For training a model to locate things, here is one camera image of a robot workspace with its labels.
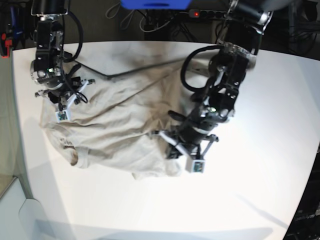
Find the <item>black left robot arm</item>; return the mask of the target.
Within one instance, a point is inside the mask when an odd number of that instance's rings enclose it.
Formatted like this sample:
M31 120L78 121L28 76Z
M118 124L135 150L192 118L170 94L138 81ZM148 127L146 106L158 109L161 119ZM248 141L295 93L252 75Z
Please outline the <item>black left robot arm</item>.
M187 56L180 71L182 85L193 94L194 108L184 116L170 110L169 116L180 122L171 130L155 134L168 144L166 158L186 156L202 161L219 138L212 134L235 112L235 102L247 71L255 66L265 29L273 16L264 0L232 0L215 45L199 48ZM208 79L203 87L187 83L186 73L192 59L206 51L217 51L208 64Z

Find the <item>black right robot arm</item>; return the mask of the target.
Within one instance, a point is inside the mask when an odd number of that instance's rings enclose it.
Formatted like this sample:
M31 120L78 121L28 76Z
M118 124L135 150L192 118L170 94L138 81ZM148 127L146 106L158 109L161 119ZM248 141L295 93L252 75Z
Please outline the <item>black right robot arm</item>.
M39 21L33 33L36 45L35 59L30 64L30 75L36 84L44 87L34 96L47 97L57 110L62 112L72 104L88 103L82 93L86 85L93 80L81 80L74 74L81 68L78 63L69 72L65 72L64 64L75 62L82 50L84 30L80 20L70 10L69 0L34 0L31 15ZM78 47L75 54L64 50L65 17L69 16L76 24L78 31Z

